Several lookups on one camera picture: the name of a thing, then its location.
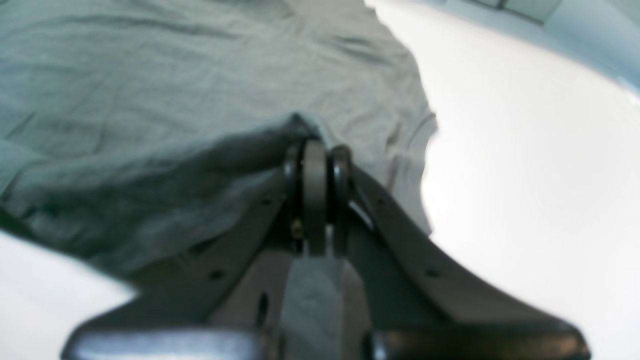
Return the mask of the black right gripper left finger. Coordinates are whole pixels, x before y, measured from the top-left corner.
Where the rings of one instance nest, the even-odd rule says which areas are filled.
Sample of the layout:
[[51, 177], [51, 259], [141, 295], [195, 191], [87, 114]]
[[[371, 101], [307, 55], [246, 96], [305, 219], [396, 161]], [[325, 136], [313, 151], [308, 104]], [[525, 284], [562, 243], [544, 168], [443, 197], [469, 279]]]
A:
[[286, 151], [247, 212], [176, 275], [78, 326], [63, 360], [285, 360], [280, 329], [291, 264], [326, 240], [328, 157], [306, 140]]

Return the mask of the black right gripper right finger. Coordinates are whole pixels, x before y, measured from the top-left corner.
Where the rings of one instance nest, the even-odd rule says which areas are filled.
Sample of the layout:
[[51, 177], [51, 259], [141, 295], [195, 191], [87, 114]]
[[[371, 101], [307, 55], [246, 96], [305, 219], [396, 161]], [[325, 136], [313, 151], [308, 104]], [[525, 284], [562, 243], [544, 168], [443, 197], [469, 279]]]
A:
[[366, 300], [366, 360], [589, 360], [572, 324], [493, 287], [438, 248], [391, 194], [327, 157], [333, 251], [353, 266]]

